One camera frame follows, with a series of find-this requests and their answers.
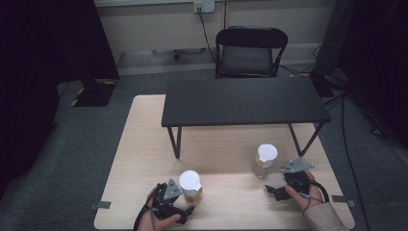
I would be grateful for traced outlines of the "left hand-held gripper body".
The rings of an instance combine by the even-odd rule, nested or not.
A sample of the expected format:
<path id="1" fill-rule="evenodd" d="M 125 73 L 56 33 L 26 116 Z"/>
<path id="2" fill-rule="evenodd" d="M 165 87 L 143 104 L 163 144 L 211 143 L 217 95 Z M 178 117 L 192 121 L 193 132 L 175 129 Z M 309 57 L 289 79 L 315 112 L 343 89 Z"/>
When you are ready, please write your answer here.
<path id="1" fill-rule="evenodd" d="M 157 190 L 153 196 L 153 212 L 158 219 L 166 219 L 176 214 L 180 216 L 185 214 L 184 210 L 173 205 L 182 194 L 173 179 L 170 179 L 167 183 L 159 184 Z"/>

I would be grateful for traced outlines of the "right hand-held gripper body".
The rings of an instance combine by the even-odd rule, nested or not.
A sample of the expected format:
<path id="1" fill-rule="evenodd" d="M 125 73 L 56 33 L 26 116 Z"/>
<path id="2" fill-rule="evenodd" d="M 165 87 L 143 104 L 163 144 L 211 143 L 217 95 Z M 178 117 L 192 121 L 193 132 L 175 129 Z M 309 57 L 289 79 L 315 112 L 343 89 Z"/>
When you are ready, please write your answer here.
<path id="1" fill-rule="evenodd" d="M 284 180 L 298 193 L 308 194 L 310 183 L 305 170 L 313 168 L 314 166 L 314 164 L 290 160 L 289 163 L 282 168 Z"/>

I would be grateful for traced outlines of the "orange-filled jar with white lid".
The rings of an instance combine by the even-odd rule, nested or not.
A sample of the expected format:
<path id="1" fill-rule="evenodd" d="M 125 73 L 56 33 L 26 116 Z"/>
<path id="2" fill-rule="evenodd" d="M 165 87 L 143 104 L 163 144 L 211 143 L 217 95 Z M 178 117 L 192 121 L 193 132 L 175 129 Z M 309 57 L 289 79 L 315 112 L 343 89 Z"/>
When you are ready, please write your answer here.
<path id="1" fill-rule="evenodd" d="M 186 170 L 179 177 L 179 184 L 186 201 L 195 205 L 201 201 L 202 185 L 199 174 L 194 170 Z"/>

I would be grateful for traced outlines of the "clear jar with white lid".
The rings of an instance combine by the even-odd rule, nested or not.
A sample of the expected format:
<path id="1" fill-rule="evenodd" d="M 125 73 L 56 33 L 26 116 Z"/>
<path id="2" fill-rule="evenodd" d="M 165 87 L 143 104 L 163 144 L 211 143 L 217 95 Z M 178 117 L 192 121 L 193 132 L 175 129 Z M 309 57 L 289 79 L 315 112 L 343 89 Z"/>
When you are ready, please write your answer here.
<path id="1" fill-rule="evenodd" d="M 274 145 L 270 143 L 261 144 L 255 156 L 253 173 L 260 178 L 266 178 L 277 155 L 278 151 Z"/>

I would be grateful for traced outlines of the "black raised shelf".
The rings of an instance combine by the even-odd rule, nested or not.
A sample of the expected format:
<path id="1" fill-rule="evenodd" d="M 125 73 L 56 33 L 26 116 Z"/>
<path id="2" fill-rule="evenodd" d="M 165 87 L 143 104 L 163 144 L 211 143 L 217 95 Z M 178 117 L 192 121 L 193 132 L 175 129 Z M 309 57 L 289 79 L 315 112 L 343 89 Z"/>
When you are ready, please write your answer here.
<path id="1" fill-rule="evenodd" d="M 176 158 L 186 126 L 315 123 L 313 141 L 330 121 L 306 77 L 173 81 L 167 84 L 162 116 Z"/>

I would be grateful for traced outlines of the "person's right hand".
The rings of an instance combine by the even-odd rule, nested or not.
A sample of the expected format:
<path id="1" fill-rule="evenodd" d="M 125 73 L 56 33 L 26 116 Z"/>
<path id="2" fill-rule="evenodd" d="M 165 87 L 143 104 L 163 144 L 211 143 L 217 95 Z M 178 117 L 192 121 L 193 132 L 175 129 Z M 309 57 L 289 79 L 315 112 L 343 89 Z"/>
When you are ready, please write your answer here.
<path id="1" fill-rule="evenodd" d="M 285 186 L 285 191 L 292 197 L 292 199 L 297 203 L 303 214 L 306 213 L 308 209 L 318 206 L 323 203 L 323 198 L 319 188 L 315 185 L 311 185 L 309 188 L 309 196 L 304 197 L 300 195 L 294 188 L 290 185 Z"/>

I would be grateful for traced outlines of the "person's left hand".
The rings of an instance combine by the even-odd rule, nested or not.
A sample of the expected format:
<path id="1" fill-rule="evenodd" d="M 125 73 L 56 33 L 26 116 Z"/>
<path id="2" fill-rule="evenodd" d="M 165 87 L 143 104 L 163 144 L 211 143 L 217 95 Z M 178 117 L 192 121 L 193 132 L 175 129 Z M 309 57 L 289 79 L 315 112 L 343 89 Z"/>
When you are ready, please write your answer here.
<path id="1" fill-rule="evenodd" d="M 155 191 L 156 189 L 153 189 L 146 197 L 146 202 L 137 217 L 135 231 L 164 231 L 181 217 L 176 214 L 166 219 L 158 219 L 152 212 L 152 194 Z"/>

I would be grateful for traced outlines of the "grey tape strip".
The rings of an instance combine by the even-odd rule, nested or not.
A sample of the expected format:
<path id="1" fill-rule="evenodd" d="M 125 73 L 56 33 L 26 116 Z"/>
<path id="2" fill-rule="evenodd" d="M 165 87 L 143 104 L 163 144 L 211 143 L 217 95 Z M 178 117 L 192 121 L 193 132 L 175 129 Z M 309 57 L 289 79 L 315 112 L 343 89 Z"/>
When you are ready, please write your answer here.
<path id="1" fill-rule="evenodd" d="M 340 202 L 340 203 L 345 203 L 349 208 L 355 208 L 356 207 L 356 201 L 353 199 L 348 199 L 347 197 L 343 195 L 333 195 L 332 200 L 334 202 Z"/>
<path id="2" fill-rule="evenodd" d="M 109 209 L 111 207 L 111 202 L 110 201 L 97 201 L 97 202 L 91 202 L 89 207 L 92 210 L 98 210 L 98 209 Z"/>

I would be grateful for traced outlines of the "black stand base yellow tape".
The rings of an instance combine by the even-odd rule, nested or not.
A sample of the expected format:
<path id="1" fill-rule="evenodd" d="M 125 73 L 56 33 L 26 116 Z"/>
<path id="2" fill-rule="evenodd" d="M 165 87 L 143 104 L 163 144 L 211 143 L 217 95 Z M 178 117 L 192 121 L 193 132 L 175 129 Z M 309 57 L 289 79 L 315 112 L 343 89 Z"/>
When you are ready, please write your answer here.
<path id="1" fill-rule="evenodd" d="M 71 107 L 106 107 L 116 87 L 117 81 L 97 82 L 94 79 L 82 80 L 82 87 Z"/>

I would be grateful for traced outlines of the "black folding chair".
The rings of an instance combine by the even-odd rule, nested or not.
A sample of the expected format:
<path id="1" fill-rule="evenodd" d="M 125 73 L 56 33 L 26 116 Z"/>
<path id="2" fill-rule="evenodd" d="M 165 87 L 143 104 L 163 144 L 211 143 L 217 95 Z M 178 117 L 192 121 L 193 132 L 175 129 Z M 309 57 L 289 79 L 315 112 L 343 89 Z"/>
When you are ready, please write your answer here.
<path id="1" fill-rule="evenodd" d="M 216 36 L 216 78 L 276 77 L 288 36 L 271 27 L 231 26 Z"/>

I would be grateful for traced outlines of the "black curtain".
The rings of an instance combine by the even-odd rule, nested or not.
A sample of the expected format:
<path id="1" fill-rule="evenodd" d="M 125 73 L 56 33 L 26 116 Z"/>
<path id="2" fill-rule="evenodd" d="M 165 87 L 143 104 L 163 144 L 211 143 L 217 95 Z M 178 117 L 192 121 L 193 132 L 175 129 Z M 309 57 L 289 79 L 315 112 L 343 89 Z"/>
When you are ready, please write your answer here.
<path id="1" fill-rule="evenodd" d="M 36 161 L 58 85 L 118 78 L 94 0 L 0 0 L 0 198 Z"/>
<path id="2" fill-rule="evenodd" d="M 340 64 L 408 147 L 408 0 L 354 0 Z"/>

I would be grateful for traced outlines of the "grey upright panel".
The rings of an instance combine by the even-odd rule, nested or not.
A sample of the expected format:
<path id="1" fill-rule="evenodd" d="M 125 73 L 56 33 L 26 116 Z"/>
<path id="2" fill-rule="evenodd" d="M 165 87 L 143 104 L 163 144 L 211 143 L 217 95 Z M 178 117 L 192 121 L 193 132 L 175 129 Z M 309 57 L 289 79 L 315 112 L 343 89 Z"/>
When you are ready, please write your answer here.
<path id="1" fill-rule="evenodd" d="M 336 0 L 314 65 L 319 75 L 331 75 L 343 49 L 356 0 Z"/>

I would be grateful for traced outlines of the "metal frame with caster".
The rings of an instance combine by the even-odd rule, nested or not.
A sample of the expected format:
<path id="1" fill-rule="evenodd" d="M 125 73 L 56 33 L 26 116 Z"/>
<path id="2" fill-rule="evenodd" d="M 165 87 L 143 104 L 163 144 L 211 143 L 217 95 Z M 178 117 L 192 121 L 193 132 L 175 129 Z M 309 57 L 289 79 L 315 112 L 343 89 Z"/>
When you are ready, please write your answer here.
<path id="1" fill-rule="evenodd" d="M 187 49 L 171 49 L 171 50 L 152 50 L 154 55 L 158 53 L 171 53 L 174 60 L 179 60 L 183 54 L 199 54 L 206 51 L 206 48 L 187 48 Z"/>

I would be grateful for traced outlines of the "white wall socket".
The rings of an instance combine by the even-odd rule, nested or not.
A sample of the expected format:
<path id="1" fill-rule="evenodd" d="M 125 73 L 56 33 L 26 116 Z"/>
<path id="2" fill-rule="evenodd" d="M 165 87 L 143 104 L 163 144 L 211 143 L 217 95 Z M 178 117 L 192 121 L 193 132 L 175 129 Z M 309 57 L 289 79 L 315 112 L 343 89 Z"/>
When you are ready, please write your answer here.
<path id="1" fill-rule="evenodd" d="M 213 13 L 216 10 L 214 0 L 199 0 L 193 2 L 193 11 L 195 13 Z"/>

